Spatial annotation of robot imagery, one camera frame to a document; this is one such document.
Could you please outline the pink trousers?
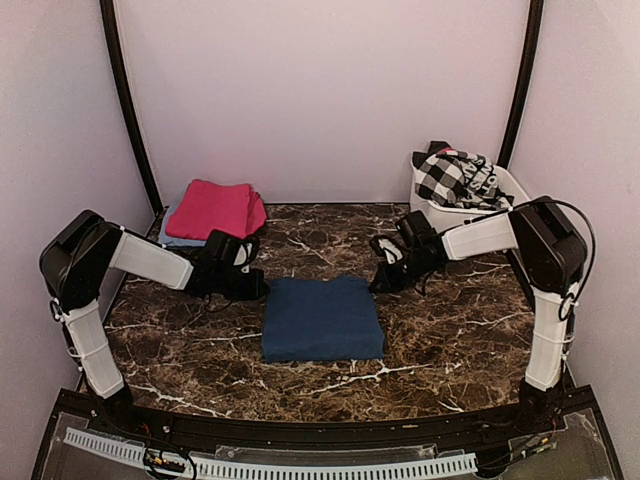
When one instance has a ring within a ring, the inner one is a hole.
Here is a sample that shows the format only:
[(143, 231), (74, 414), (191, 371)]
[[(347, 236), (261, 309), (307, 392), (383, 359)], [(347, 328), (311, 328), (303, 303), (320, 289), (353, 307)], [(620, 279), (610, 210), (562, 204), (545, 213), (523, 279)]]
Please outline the pink trousers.
[(194, 179), (170, 217), (167, 233), (205, 241), (212, 230), (219, 230), (245, 239), (266, 220), (263, 200), (250, 184), (223, 186)]

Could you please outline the dark blue garment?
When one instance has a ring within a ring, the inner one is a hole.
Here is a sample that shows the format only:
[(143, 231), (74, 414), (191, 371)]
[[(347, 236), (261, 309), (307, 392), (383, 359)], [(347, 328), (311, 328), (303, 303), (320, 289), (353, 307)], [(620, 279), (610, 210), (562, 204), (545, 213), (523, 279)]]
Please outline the dark blue garment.
[(266, 299), (262, 356), (267, 363), (372, 360), (385, 335), (363, 278), (281, 278)]

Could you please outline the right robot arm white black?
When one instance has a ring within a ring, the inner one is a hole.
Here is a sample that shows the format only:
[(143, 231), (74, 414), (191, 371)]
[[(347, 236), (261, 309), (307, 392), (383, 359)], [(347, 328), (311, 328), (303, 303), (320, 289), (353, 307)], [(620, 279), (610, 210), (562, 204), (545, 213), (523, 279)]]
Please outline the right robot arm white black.
[(569, 203), (548, 196), (466, 220), (437, 232), (420, 211), (396, 223), (402, 240), (378, 235), (380, 257), (369, 289), (375, 294), (411, 287), (447, 263), (516, 250), (534, 298), (530, 358), (510, 424), (534, 432), (560, 407), (562, 375), (575, 336), (575, 309), (595, 260), (595, 238), (584, 239), (565, 215)]

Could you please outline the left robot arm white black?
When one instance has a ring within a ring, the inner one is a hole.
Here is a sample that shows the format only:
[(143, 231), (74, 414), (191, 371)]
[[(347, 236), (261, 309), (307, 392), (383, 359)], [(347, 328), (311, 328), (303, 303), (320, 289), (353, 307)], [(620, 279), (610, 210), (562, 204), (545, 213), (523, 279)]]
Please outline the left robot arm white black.
[(194, 259), (103, 218), (81, 211), (42, 251), (39, 269), (51, 297), (52, 317), (61, 323), (69, 353), (90, 393), (106, 402), (103, 421), (120, 436), (141, 427), (140, 412), (116, 364), (105, 331), (109, 280), (135, 276), (191, 297), (219, 295), (231, 303), (266, 297), (270, 287), (252, 263), (255, 237), (241, 239), (214, 230)]

